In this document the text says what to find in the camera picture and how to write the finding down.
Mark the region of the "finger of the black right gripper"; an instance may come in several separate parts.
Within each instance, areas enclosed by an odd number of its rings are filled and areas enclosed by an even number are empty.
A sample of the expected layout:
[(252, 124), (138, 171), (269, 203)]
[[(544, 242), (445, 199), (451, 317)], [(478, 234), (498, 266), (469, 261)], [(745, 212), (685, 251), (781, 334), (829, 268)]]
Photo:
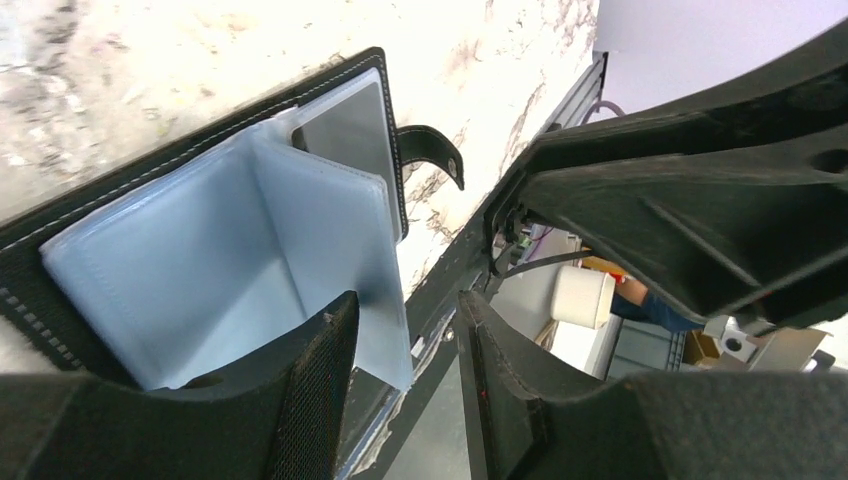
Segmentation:
[(539, 137), (488, 204), (488, 235), (568, 230), (684, 314), (804, 328), (847, 310), (847, 129), (726, 143), (589, 125)]
[(538, 137), (529, 173), (771, 144), (847, 122), (847, 24), (751, 72), (641, 112)]

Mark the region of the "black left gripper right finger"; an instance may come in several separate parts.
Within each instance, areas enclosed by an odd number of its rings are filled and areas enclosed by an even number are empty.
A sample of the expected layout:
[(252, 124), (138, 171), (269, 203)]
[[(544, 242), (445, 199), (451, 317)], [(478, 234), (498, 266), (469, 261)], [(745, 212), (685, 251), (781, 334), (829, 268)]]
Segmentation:
[(457, 339), (475, 479), (843, 479), (839, 373), (648, 371), (614, 382), (561, 361), (478, 293)]

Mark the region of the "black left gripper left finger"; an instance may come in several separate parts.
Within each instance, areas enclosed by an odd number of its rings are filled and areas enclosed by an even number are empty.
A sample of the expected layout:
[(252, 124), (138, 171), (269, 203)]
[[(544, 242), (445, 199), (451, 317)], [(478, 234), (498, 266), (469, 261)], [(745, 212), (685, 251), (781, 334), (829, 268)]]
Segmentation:
[(329, 479), (359, 327), (346, 291), (180, 389), (90, 374), (1, 379), (5, 479)]

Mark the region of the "black leather card holder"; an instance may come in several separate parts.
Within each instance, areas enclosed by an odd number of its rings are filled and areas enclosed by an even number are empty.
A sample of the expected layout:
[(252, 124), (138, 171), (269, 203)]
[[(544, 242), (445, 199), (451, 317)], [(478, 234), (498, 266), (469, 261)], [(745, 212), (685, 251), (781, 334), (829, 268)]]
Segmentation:
[(189, 162), (233, 134), (287, 107), (312, 101), (371, 68), (388, 79), (386, 54), (369, 47), (305, 79), (276, 87), (227, 115), (7, 221), (1, 227), (1, 314), (61, 371), (86, 370), (136, 387), (127, 369), (86, 324), (42, 265), (40, 246), (119, 196)]

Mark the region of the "black credit card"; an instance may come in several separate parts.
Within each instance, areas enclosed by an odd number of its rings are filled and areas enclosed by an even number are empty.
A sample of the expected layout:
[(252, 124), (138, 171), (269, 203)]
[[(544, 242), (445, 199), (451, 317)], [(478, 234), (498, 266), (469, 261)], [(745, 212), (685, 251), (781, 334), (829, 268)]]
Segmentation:
[(379, 83), (348, 86), (300, 108), (290, 138), (297, 149), (381, 177), (388, 189), (394, 237), (401, 239), (395, 167)]

